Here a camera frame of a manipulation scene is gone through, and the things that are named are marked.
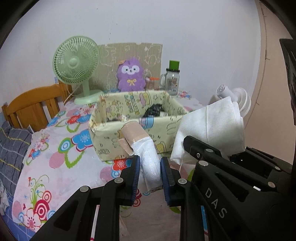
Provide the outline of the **grey plaid bedding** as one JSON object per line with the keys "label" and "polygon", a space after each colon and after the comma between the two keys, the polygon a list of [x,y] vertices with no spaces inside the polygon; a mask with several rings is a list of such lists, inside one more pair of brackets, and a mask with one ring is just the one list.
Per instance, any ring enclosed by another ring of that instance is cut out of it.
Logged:
{"label": "grey plaid bedding", "polygon": [[8,121],[1,126],[1,181],[10,195],[14,195],[23,168],[23,159],[31,144],[32,132],[14,128]]}

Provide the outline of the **glass jar green lid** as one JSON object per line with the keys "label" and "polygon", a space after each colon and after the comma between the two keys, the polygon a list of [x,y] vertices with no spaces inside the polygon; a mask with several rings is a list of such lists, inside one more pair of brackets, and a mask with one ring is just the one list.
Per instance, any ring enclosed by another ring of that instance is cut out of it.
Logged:
{"label": "glass jar green lid", "polygon": [[180,81],[179,61],[170,60],[166,73],[159,78],[159,88],[170,95],[177,95]]}

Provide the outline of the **white towel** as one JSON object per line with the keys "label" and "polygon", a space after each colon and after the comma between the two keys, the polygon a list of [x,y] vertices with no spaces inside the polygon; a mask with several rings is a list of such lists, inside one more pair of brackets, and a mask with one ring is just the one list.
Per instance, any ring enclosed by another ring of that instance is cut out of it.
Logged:
{"label": "white towel", "polygon": [[196,163],[183,147],[186,136],[218,149],[223,157],[244,152],[244,123],[238,103],[228,96],[182,117],[170,157],[178,165]]}

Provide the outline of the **floral tablecloth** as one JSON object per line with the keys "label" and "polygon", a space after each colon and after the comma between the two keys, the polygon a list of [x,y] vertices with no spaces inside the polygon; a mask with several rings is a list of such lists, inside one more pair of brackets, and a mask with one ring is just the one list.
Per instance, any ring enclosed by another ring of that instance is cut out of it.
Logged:
{"label": "floral tablecloth", "polygon": [[[188,112],[201,103],[185,91],[172,97]],[[101,161],[88,124],[97,102],[68,102],[50,123],[36,132],[23,159],[11,216],[34,235],[81,186],[99,187],[120,176],[132,159]]]}

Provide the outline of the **yellow cartoon storage box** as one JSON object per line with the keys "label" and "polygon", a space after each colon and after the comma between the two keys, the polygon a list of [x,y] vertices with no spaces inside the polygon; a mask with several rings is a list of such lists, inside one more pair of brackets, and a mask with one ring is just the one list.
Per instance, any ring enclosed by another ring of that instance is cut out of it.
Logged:
{"label": "yellow cartoon storage box", "polygon": [[[160,116],[144,118],[145,111],[158,103],[164,109]],[[122,126],[129,121],[137,121],[144,128],[161,154],[173,149],[181,118],[187,113],[166,91],[107,93],[99,97],[88,128],[101,161],[128,158],[129,155],[118,140]]]}

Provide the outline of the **purple plush toy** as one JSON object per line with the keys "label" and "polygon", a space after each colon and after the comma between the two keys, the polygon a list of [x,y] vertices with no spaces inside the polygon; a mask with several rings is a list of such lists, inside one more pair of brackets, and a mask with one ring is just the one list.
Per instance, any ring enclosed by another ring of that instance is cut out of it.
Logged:
{"label": "purple plush toy", "polygon": [[144,69],[137,58],[131,58],[119,64],[117,78],[120,92],[143,91],[145,89]]}

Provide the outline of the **patterned cardboard sheet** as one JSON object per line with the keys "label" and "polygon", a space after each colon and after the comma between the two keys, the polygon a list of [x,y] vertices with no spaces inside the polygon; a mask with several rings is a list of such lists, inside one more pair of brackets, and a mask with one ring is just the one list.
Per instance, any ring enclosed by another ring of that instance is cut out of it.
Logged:
{"label": "patterned cardboard sheet", "polygon": [[99,65],[89,79],[91,90],[114,90],[118,86],[116,76],[119,64],[130,58],[137,58],[144,69],[144,76],[159,77],[162,60],[161,44],[114,43],[100,45]]}

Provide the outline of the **beige door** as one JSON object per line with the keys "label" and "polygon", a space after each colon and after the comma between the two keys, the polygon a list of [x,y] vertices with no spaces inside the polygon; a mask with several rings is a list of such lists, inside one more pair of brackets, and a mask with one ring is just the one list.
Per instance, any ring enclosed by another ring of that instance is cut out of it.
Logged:
{"label": "beige door", "polygon": [[244,118],[246,145],[292,163],[295,125],[280,39],[291,36],[279,18],[256,1],[261,53],[252,106]]}

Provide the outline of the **toothpick holder orange lid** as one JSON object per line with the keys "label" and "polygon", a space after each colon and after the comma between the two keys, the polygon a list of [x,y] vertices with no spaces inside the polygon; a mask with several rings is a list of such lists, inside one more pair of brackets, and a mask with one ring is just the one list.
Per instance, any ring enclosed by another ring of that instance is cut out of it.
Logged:
{"label": "toothpick holder orange lid", "polygon": [[159,78],[156,77],[146,77],[146,86],[147,90],[159,90]]}

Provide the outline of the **white standing fan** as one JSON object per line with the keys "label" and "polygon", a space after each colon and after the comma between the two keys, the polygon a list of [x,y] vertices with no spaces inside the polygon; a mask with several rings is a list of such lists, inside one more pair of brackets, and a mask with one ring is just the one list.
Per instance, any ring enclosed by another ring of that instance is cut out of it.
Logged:
{"label": "white standing fan", "polygon": [[232,102],[238,103],[240,114],[244,118],[251,108],[251,97],[244,88],[238,87],[229,89],[227,85],[222,84],[216,89],[209,103],[212,104],[228,96],[231,98]]}

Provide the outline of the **green desk fan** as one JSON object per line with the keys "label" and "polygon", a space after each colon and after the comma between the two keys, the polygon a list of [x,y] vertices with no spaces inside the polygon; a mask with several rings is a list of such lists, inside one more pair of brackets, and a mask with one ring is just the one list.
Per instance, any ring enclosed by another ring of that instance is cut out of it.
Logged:
{"label": "green desk fan", "polygon": [[99,47],[89,37],[73,36],[65,40],[53,56],[53,72],[58,80],[67,85],[82,86],[82,93],[75,97],[75,104],[97,102],[102,90],[90,90],[89,79],[100,60]]}

